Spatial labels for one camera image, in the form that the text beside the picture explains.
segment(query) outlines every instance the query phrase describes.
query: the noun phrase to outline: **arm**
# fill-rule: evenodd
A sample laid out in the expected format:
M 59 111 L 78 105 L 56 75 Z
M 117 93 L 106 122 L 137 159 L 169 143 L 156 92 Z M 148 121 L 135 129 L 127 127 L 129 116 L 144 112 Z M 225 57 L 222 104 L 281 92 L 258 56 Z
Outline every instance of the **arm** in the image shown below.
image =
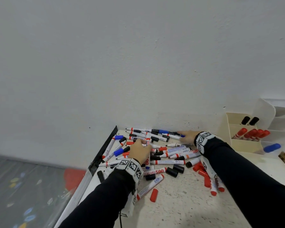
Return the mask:
M 218 138 L 210 139 L 204 149 L 204 156 L 253 228 L 285 223 L 284 185 Z
M 152 146 L 142 146 L 141 139 L 131 145 L 128 158 L 144 163 Z M 113 227 L 118 213 L 135 189 L 133 177 L 126 170 L 115 169 L 82 203 L 61 223 L 59 228 Z

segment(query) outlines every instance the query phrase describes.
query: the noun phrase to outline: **white wall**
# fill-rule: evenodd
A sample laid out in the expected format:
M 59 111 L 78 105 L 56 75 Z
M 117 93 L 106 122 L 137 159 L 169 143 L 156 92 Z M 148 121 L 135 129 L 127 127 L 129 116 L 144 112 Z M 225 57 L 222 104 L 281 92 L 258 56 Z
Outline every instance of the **white wall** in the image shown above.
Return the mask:
M 0 0 L 1 155 L 85 168 L 115 125 L 259 96 L 285 98 L 285 0 Z

